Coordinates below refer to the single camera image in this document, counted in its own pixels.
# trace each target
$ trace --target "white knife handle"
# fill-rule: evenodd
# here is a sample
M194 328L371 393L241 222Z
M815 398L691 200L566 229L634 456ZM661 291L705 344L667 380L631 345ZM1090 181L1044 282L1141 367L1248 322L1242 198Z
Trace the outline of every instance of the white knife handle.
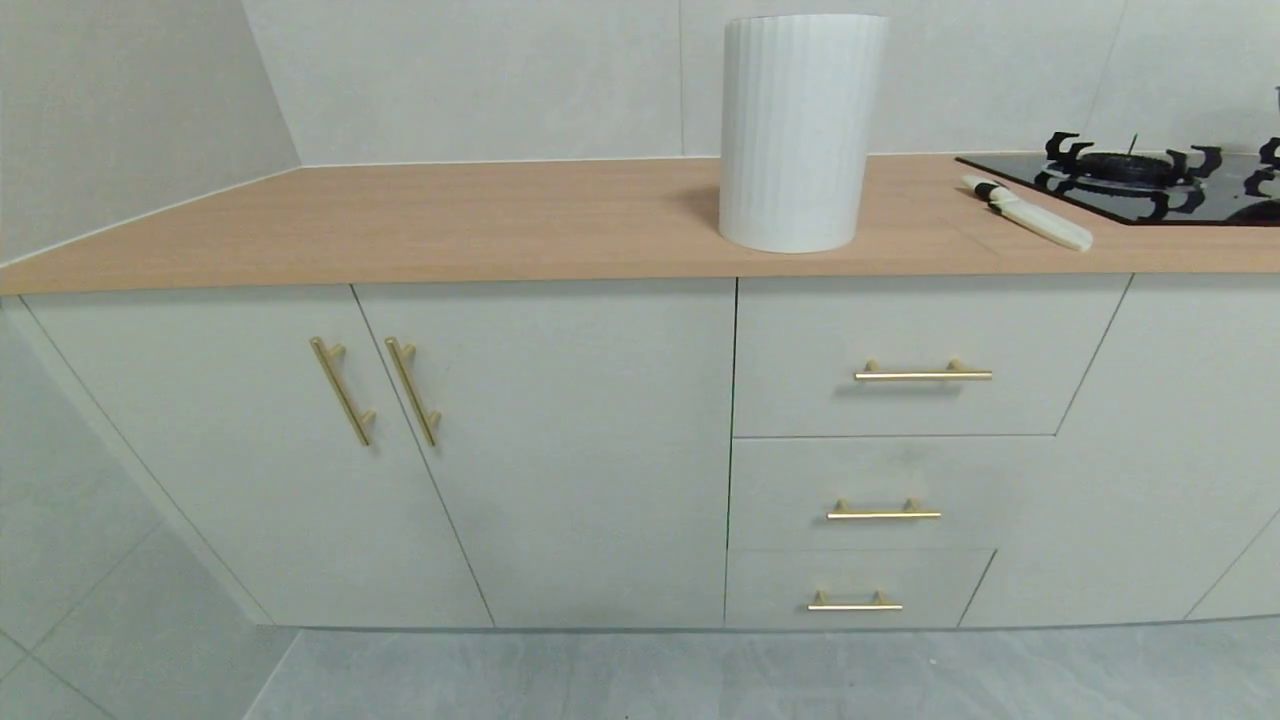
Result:
M1093 233L1061 215L1027 202L1000 183L977 176L965 176L964 183L975 191L979 186L995 186L989 192L982 193L986 195L988 205L1019 225L1062 247L1083 252L1093 246Z

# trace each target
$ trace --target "wooden countertop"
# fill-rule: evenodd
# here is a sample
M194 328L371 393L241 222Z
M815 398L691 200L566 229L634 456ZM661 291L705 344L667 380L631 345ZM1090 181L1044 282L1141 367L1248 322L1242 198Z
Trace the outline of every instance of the wooden countertop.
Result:
M717 160L303 168L0 269L0 293L576 278L1275 273L1280 229L1129 227L1073 252L988 211L946 155L869 160L858 237L745 250L716 232Z

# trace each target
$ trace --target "ribbed white vase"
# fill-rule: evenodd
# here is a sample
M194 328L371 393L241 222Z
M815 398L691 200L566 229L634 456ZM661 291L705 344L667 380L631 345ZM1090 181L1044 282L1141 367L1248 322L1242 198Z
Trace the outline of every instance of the ribbed white vase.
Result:
M721 234L817 252L858 232L888 19L785 15L724 28Z

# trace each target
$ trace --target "drawer front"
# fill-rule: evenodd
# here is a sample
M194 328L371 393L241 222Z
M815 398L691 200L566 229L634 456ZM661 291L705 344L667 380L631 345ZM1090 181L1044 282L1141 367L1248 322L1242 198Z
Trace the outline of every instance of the drawer front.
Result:
M998 547L1025 516L1051 437L736 439L732 550ZM852 515L828 519L844 500ZM867 518L908 500L937 518Z
M991 550L731 552L724 624L739 629L955 628L991 561ZM873 605L902 610L810 610Z
M1053 434L1129 275L758 278L739 286L737 437ZM943 370L983 380L859 382Z

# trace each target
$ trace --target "black glass cooktop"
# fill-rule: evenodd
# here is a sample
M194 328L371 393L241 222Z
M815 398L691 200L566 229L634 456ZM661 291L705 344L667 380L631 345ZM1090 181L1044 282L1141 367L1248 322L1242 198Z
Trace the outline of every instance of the black glass cooktop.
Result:
M956 159L1130 225L1280 225L1280 138L1249 155L1199 145L1152 155L1065 146L1075 137L1055 133L1044 154Z

